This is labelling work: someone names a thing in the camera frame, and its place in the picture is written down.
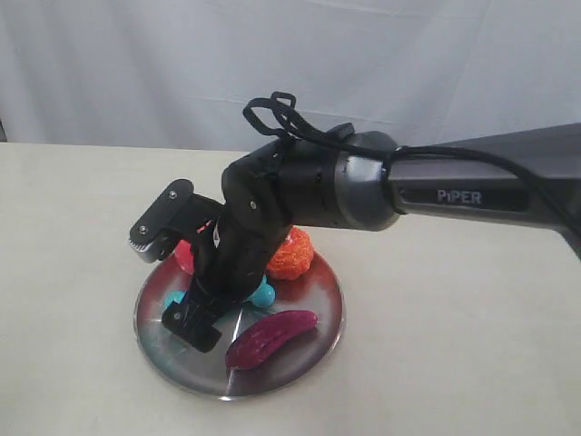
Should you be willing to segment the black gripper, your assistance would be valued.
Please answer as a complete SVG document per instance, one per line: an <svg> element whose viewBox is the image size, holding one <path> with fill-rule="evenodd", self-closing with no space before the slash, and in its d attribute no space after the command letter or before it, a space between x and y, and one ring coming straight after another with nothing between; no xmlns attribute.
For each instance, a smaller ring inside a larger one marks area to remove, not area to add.
<svg viewBox="0 0 581 436"><path fill-rule="evenodd" d="M263 158L243 157L222 173L225 204L203 239L210 251L194 255L190 297L173 296L162 313L162 325L198 352L215 348L222 337L214 327L217 318L256 290L290 231L277 187L277 165Z"/></svg>

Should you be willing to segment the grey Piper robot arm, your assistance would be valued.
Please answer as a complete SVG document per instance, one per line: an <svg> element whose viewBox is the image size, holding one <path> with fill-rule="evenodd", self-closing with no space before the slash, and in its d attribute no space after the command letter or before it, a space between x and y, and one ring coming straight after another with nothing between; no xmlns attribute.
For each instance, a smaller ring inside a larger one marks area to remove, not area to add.
<svg viewBox="0 0 581 436"><path fill-rule="evenodd" d="M294 225L380 232L416 213L550 229L578 250L580 127L404 147L344 124L234 161L222 193L222 202L190 194L168 223L191 243L195 266L162 323L200 352L213 349L216 322L258 287Z"/></svg>

